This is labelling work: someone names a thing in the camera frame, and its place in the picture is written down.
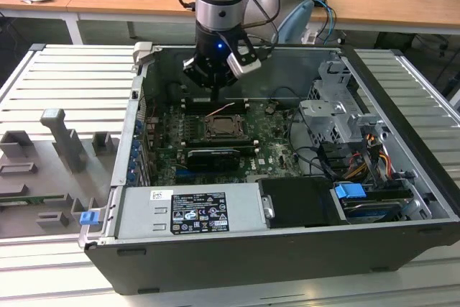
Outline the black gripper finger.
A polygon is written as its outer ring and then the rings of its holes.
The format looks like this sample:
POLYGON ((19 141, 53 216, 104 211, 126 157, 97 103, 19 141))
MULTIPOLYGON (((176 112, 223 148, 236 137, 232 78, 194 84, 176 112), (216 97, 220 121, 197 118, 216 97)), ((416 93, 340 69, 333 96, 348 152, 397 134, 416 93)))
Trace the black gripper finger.
POLYGON ((216 79, 213 64, 208 58, 194 55, 183 61, 183 72, 197 86, 208 90, 210 100, 216 100, 216 79))
POLYGON ((232 86, 238 81, 232 73, 216 74, 216 100, 219 99, 219 93, 222 88, 232 86))

